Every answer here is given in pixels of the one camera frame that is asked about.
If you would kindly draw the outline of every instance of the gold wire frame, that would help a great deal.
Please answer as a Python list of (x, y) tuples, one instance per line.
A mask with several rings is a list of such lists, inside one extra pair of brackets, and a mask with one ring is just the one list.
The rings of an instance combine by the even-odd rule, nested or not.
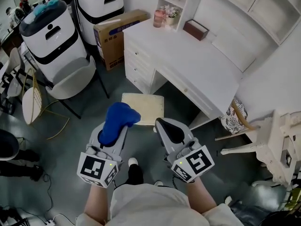
[(38, 85), (36, 76), (35, 76), (34, 71), (33, 71), (32, 68), (30, 68), (30, 69), (28, 70), (28, 72), (26, 73), (25, 80), (24, 80), (24, 84), (23, 84), (23, 89), (22, 89), (22, 98), (23, 98), (23, 96), (24, 96), (24, 88), (25, 88), (26, 79), (27, 79), (27, 76), (28, 76), (28, 74), (29, 74), (30, 71), (32, 72), (33, 100), (32, 100), (32, 116), (31, 116), (31, 120), (30, 120), (29, 125), (31, 125), (31, 124), (33, 123), (33, 121), (35, 121), (35, 119), (36, 119), (36, 118), (35, 118), (35, 119), (32, 121), (32, 119), (33, 119), (33, 112), (34, 112), (35, 102), (36, 102), (36, 104), (38, 105), (39, 110), (40, 110), (40, 113), (39, 113), (38, 117), (41, 117), (41, 115), (43, 114), (43, 112), (46, 111), (46, 112), (49, 112), (49, 113), (52, 113), (52, 114), (55, 114), (55, 115), (58, 115), (58, 116), (67, 118), (67, 122), (65, 123), (65, 125), (63, 126), (63, 128), (62, 128), (58, 133), (56, 133), (54, 136), (47, 138), (47, 140), (50, 140), (50, 139), (53, 139), (53, 138), (55, 138), (56, 136), (58, 136), (58, 135), (65, 129), (65, 127), (67, 126), (67, 124), (68, 124), (68, 122), (69, 122), (69, 120), (70, 120), (70, 117), (67, 117), (67, 116), (64, 116), (64, 115), (61, 115), (61, 114), (58, 114), (58, 113), (55, 113), (55, 112), (52, 112), (52, 111), (47, 110), (47, 108), (48, 108), (49, 106), (51, 106), (52, 104), (58, 102), (58, 100), (51, 102), (51, 103), (48, 104), (44, 109), (42, 109), (42, 94), (41, 94), (41, 91), (40, 91), (40, 88), (39, 88), (39, 85)]

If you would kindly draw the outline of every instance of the white marker cube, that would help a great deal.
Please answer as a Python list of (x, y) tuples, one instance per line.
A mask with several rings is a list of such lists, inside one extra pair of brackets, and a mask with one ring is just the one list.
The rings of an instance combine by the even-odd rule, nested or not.
[(77, 175), (85, 182), (107, 188), (118, 173), (116, 161), (81, 153)]
[(198, 150), (175, 160), (171, 170), (178, 174), (185, 182), (189, 183), (214, 166), (214, 161), (204, 145)]

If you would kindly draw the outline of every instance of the brown tissue box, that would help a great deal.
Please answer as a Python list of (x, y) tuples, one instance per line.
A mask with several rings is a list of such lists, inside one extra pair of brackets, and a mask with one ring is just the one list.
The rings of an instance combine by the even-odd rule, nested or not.
[(200, 25), (194, 20), (187, 21), (183, 27), (183, 30), (195, 37), (199, 41), (204, 39), (209, 32), (208, 29), (206, 29), (204, 26)]

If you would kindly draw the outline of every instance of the black shoe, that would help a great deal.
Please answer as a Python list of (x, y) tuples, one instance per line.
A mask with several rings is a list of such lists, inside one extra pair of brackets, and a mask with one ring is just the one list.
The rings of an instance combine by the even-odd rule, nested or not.
[(43, 175), (43, 172), (44, 170), (42, 167), (34, 165), (32, 168), (32, 175), (30, 176), (30, 179), (37, 182)]
[(24, 153), (26, 154), (27, 161), (34, 162), (40, 160), (39, 154), (35, 153), (33, 150), (25, 150)]

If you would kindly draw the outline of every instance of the pink jar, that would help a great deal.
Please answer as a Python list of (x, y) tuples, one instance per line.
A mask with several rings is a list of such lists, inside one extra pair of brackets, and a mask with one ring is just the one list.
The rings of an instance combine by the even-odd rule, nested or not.
[(164, 19), (164, 11), (156, 10), (155, 11), (155, 17), (154, 17), (154, 27), (160, 28), (162, 26), (162, 22)]

